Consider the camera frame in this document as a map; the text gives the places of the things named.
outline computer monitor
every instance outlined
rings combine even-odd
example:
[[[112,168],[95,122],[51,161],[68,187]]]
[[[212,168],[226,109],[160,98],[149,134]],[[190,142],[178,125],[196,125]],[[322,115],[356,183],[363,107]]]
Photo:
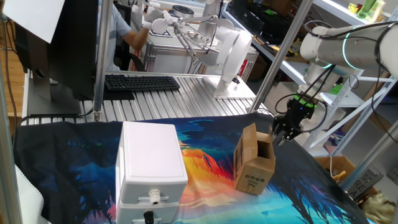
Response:
[[[51,44],[16,24],[19,59],[32,71],[29,115],[80,114],[74,95],[93,97],[97,20],[98,0],[66,0]]]

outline white container lid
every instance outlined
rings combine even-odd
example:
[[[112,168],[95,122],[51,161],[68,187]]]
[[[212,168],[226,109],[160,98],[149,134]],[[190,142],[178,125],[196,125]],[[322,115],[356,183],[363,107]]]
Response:
[[[126,182],[172,184],[188,180],[174,125],[124,122],[123,134]]]

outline black keyboard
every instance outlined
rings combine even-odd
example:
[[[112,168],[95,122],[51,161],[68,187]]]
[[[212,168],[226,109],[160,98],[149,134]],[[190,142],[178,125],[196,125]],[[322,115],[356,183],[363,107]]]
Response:
[[[180,85],[173,77],[125,77],[105,75],[105,83],[111,91],[178,90]]]

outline white plastic box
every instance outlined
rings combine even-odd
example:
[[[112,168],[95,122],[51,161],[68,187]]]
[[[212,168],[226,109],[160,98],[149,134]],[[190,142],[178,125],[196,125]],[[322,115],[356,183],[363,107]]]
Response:
[[[188,182],[174,125],[123,122],[116,160],[116,223],[171,222]]]

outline blue shirt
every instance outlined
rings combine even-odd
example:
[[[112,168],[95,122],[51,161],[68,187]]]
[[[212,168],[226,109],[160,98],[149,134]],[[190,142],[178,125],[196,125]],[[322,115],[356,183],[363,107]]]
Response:
[[[130,32],[131,27],[123,19],[122,15],[118,9],[113,5],[113,13],[111,17],[110,33],[109,33],[109,44],[108,44],[108,54],[107,54],[107,70],[120,70],[118,66],[113,63],[114,51],[116,49],[116,37],[124,36]]]

